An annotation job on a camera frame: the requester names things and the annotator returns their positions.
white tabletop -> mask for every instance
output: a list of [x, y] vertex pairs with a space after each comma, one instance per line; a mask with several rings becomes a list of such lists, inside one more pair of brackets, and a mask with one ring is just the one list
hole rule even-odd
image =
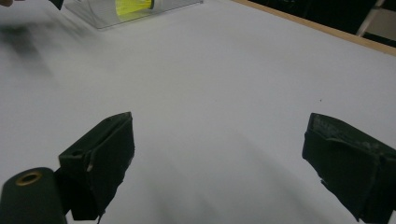
[[16, 2], [0, 8], [0, 183], [132, 111], [102, 223], [356, 223], [301, 157], [308, 118], [396, 147], [395, 87], [395, 57], [228, 0], [104, 31]]

transparent box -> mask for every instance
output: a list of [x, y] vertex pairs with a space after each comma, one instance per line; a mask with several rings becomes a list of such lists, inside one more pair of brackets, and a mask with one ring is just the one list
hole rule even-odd
[[74, 0], [65, 7], [95, 28], [132, 21], [204, 0]]

yellow object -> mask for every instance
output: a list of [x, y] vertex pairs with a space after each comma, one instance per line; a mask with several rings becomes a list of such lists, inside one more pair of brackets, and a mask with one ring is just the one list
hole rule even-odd
[[117, 15], [122, 16], [141, 9], [152, 8], [153, 0], [116, 0]]

yellow sponge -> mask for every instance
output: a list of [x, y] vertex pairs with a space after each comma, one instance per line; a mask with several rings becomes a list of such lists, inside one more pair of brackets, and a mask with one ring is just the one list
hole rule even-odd
[[152, 8], [153, 0], [116, 0], [117, 15], [122, 16], [141, 9]]

clear plastic container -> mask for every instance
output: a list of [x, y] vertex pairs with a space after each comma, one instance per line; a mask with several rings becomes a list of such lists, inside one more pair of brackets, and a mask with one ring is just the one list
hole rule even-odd
[[101, 29], [196, 3], [203, 0], [74, 0], [65, 7]]

